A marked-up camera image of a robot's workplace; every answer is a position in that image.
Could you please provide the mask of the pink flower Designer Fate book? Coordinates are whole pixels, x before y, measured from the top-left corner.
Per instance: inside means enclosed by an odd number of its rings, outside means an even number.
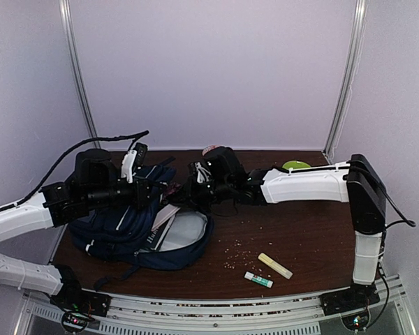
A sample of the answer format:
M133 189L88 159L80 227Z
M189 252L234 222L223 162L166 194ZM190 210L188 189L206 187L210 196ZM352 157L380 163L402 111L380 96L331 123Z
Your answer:
M172 182L166 188L166 191L161 196L160 209L154 219L152 231L162 226L168 219L176 214L180 207L175 206L176 200L172 198L178 195L182 185L177 182Z

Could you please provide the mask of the navy blue student backpack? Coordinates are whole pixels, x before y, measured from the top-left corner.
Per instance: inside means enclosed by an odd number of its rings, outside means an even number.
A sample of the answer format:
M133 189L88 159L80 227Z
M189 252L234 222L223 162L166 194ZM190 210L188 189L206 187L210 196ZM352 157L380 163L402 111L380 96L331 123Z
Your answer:
M107 262L131 267L120 277L126 280L139 268L180 270L192 265L205 252L214 231L214 219L199 211L180 210L157 251L148 249L161 199L157 195L146 208L132 206L96 210L87 218L68 224L73 245Z

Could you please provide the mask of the teal Humor hardcover book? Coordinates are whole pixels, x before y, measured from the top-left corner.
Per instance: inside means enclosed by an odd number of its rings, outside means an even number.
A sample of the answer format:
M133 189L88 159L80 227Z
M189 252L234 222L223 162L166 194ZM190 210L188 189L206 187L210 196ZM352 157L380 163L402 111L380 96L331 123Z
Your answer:
M167 223L164 223L163 225L155 229L155 231L153 231L150 234L150 236L148 236L148 238L142 245L141 250L159 251L170 227L172 226L173 221L174 219L172 218Z

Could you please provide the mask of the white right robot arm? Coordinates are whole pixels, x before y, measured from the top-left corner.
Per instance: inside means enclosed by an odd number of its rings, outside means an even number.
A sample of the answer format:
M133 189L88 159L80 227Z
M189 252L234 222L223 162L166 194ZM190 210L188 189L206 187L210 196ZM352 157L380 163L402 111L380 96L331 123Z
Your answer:
M270 167L247 172L230 147L209 147L201 162L189 164L181 189L190 207L208 210L234 200L267 205L292 201L347 203L355 231L352 282L344 293L348 307L358 308L371 296L378 260L383 252L386 188L362 154L334 165L306 168Z

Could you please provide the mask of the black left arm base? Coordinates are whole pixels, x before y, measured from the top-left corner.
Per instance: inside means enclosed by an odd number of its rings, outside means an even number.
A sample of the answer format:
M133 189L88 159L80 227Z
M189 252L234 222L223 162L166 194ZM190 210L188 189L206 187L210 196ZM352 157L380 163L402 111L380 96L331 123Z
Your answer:
M111 296L83 290L74 271L66 265L55 265L60 273L60 291L51 295L52 303L59 308L77 311L90 316L105 317L110 307Z

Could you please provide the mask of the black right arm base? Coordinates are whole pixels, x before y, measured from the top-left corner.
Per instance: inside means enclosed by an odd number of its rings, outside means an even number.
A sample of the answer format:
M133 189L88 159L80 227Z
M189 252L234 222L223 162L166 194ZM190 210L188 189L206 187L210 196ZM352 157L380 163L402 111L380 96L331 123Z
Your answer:
M369 285L352 283L346 289L323 293L319 299L325 316L366 308L380 302L375 282Z

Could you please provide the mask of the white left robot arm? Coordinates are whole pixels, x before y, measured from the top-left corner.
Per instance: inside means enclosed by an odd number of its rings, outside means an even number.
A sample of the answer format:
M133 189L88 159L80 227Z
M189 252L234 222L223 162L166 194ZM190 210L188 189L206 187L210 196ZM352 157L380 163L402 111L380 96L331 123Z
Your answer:
M121 167L104 149L77 153L66 181L41 185L33 195L0 207L0 242L35 230L57 228L91 211L129 205L144 209L166 188L149 172L141 175L145 144L126 152ZM39 265L0 253L0 285L59 297L72 310L81 309L86 294L68 266Z

